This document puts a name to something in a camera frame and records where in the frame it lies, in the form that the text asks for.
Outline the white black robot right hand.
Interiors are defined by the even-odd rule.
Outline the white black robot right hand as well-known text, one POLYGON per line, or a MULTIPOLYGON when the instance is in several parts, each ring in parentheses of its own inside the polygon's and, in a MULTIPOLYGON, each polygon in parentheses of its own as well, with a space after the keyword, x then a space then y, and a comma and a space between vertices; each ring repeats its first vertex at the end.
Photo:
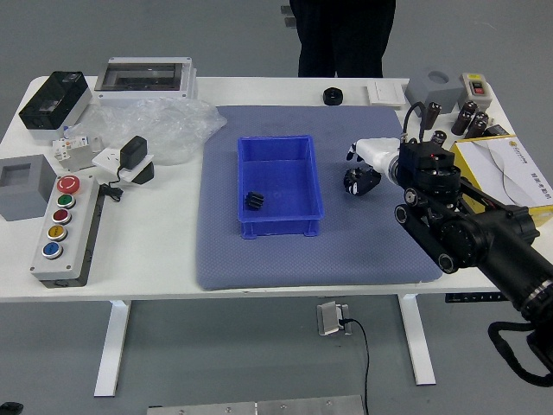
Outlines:
POLYGON ((356 159, 362 167, 349 169, 343 185, 351 195, 362 196, 375 188, 383 177, 397 184, 399 140, 397 138, 367 138, 353 143, 347 161, 356 159))

